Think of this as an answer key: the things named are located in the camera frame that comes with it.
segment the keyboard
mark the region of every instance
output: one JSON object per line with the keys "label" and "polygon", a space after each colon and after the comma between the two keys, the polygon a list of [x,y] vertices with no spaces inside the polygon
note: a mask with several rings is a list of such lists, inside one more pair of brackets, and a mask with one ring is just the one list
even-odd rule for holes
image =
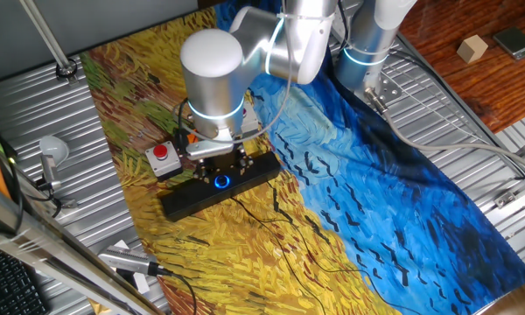
{"label": "keyboard", "polygon": [[45,315],[45,303],[33,282],[35,274],[0,250],[0,315]]}

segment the small wooden cube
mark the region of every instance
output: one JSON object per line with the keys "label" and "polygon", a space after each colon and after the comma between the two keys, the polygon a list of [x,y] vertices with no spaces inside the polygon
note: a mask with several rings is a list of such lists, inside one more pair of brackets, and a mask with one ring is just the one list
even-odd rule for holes
{"label": "small wooden cube", "polygon": [[480,59],[487,48],[488,44],[485,43],[479,35],[474,35],[463,40],[463,44],[458,48],[457,54],[461,56],[466,63],[471,63]]}

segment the red emergency stop button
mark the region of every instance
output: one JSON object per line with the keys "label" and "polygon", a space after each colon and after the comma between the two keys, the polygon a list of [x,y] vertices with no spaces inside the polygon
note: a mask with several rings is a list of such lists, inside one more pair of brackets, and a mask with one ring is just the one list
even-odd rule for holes
{"label": "red emergency stop button", "polygon": [[163,144],[157,145],[154,148],[154,156],[156,156],[158,160],[166,159],[167,158],[167,147],[164,146]]}

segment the blue fabric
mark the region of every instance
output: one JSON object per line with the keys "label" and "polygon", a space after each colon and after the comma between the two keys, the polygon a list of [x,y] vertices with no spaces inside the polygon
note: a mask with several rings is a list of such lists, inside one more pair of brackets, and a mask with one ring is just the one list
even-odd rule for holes
{"label": "blue fabric", "polygon": [[[227,30],[245,4],[219,5],[218,26]],[[279,1],[254,6],[276,12]],[[251,84],[264,125],[285,84],[266,74]],[[322,69],[313,83],[292,86],[269,136],[305,205],[381,296],[422,314],[471,314],[524,284],[525,264],[474,203],[367,105],[350,101]]]}

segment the gray robot arm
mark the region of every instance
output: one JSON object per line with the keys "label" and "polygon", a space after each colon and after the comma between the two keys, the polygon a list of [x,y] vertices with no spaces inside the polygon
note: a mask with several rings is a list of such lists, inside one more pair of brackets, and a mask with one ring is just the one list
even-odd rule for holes
{"label": "gray robot arm", "polygon": [[253,7],[241,9],[229,32],[194,33],[181,48],[189,106],[194,126],[205,137],[187,147],[190,159],[229,153],[241,132],[243,96],[261,73],[307,84],[315,78],[326,52],[336,0],[290,0],[283,14]]}
{"label": "gray robot arm", "polygon": [[[399,25],[416,0],[365,0],[352,18],[351,38],[335,73],[363,99],[366,88],[381,90],[379,73]],[[183,44],[181,64],[189,106],[205,140],[187,146],[190,159],[229,153],[241,133],[243,96],[261,73],[299,84],[317,75],[334,19],[336,0],[289,0],[282,14],[241,9],[229,32],[204,30]],[[289,53],[284,26],[287,26]]]}

